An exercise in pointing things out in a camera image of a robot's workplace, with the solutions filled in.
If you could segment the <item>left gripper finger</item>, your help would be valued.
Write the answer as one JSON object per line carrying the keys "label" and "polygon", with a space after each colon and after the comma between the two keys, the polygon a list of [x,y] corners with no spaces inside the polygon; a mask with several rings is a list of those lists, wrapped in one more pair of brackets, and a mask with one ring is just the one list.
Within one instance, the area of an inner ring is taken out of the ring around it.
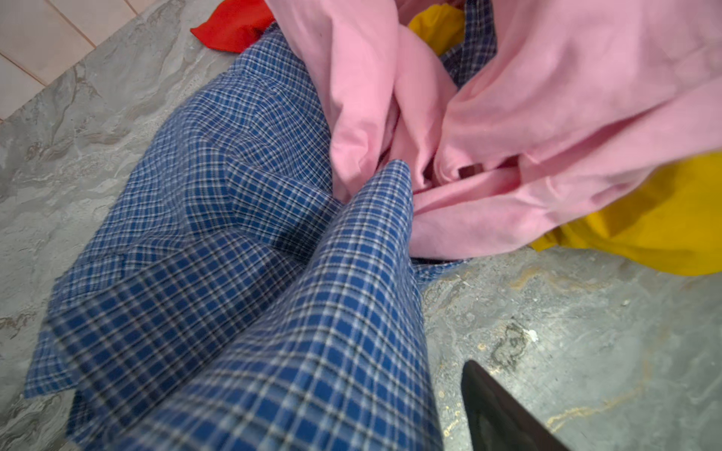
{"label": "left gripper finger", "polygon": [[477,362],[464,364],[461,391],[475,450],[568,451]]}

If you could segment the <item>blue checkered cloth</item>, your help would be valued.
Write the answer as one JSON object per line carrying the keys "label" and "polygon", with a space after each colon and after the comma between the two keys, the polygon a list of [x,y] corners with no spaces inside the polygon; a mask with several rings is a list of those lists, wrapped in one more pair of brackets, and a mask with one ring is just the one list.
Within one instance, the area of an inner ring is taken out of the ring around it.
{"label": "blue checkered cloth", "polygon": [[349,205],[278,26],[177,108],[56,281],[24,396],[85,450],[439,450],[402,163]]}

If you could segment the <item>light pink cloth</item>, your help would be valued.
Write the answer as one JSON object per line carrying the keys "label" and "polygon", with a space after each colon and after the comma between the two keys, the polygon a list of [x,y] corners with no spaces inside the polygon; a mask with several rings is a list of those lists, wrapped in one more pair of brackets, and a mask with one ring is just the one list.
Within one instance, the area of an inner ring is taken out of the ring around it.
{"label": "light pink cloth", "polygon": [[396,1],[272,1],[332,132],[333,192],[408,164],[410,250],[516,250],[721,146],[717,1],[496,1],[498,50],[456,86]]}

